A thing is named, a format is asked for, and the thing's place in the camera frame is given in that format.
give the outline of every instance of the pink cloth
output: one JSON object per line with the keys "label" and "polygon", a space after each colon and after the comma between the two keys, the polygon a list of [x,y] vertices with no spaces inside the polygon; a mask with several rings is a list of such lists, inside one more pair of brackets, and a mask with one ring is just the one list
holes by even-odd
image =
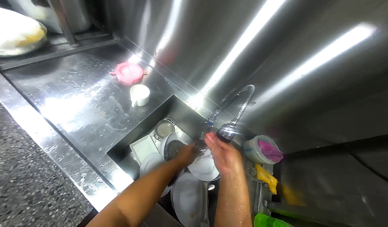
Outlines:
{"label": "pink cloth", "polygon": [[284,155],[280,151],[275,149],[275,147],[272,146],[271,143],[264,142],[259,139],[257,139],[257,143],[259,144],[260,150],[263,155],[269,160],[273,162],[279,162],[281,161],[281,159],[284,158]]}

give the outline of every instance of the pink lid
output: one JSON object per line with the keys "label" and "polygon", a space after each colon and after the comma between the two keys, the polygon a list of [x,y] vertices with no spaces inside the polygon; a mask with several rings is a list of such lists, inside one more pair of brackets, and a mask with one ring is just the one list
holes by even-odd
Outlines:
{"label": "pink lid", "polygon": [[110,72],[111,75],[116,75],[118,80],[123,84],[132,84],[138,82],[144,71],[141,66],[135,63],[123,62],[116,66],[114,72]]}

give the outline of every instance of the wet hand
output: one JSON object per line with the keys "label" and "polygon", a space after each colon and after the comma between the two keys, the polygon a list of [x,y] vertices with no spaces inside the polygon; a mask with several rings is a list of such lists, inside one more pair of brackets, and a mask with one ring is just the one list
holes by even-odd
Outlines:
{"label": "wet hand", "polygon": [[235,174],[243,171],[242,156],[231,144],[222,142],[213,132],[206,134],[205,143],[212,153],[220,174]]}
{"label": "wet hand", "polygon": [[179,153],[176,159],[183,167],[191,165],[191,163],[193,163],[193,161],[196,159],[197,154],[194,147],[195,144],[191,143],[179,149]]}

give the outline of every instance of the stainless steel sink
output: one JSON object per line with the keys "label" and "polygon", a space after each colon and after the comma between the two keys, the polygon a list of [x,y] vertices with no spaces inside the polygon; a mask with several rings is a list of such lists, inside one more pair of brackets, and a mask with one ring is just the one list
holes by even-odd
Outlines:
{"label": "stainless steel sink", "polygon": [[[138,139],[151,135],[155,145],[159,147],[160,141],[153,137],[154,128],[158,121],[171,118],[176,123],[176,133],[186,142],[190,143],[200,137],[206,121],[201,115],[180,101],[176,96],[170,96],[161,106],[147,116],[124,138],[120,140],[107,154],[134,180],[139,178],[140,167],[131,154],[129,145]],[[218,200],[219,181],[212,181],[215,189],[209,192],[209,222],[213,226]],[[171,205],[170,193],[159,200],[159,204],[177,219]]]}

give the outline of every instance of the mug handle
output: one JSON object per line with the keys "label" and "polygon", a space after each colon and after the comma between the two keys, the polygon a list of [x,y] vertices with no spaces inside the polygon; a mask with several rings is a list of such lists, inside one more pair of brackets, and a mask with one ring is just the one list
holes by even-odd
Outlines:
{"label": "mug handle", "polygon": [[135,107],[135,104],[137,103],[137,100],[131,99],[131,102],[132,102],[132,103],[131,103],[131,106],[132,106],[132,107]]}

